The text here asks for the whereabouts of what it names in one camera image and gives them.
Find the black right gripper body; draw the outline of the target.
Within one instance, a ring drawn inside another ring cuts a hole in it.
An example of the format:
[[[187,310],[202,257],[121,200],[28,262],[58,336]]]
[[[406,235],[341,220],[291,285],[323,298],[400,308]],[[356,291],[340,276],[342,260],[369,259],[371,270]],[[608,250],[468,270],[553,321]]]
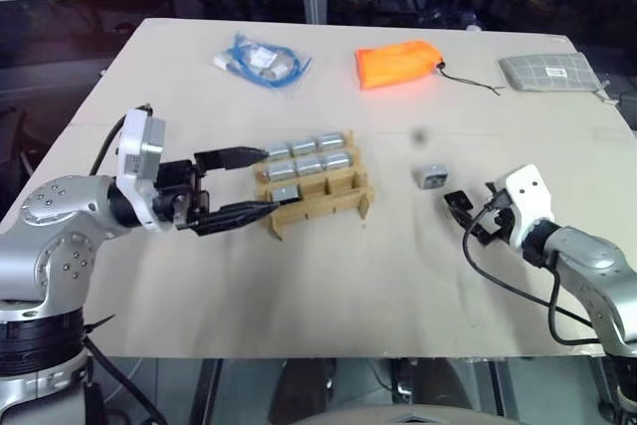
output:
[[[476,219],[479,232],[476,237],[482,246],[488,246],[496,240],[508,243],[514,227],[513,200],[505,189],[497,189],[494,183],[486,183],[492,193],[491,199],[484,205]],[[493,221],[498,226],[494,232],[489,232],[480,223],[489,214],[493,215]]]

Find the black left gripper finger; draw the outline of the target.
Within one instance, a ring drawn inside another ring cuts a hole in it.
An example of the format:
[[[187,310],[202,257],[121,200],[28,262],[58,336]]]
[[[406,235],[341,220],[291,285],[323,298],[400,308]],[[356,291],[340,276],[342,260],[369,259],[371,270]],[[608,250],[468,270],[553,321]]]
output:
[[[195,162],[200,170],[245,168],[268,158],[267,150],[249,146],[206,150],[194,154]]]
[[[207,236],[243,228],[269,216],[280,202],[242,201],[220,207],[217,211],[199,215],[188,228],[198,236]]]

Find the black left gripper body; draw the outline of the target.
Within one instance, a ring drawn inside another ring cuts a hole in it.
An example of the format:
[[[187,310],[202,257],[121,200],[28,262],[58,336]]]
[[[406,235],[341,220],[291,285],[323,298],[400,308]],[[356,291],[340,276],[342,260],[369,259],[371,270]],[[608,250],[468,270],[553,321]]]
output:
[[[160,163],[154,180],[157,196],[152,201],[157,218],[178,230],[196,227],[209,213],[209,193],[201,187],[205,175],[189,159]]]

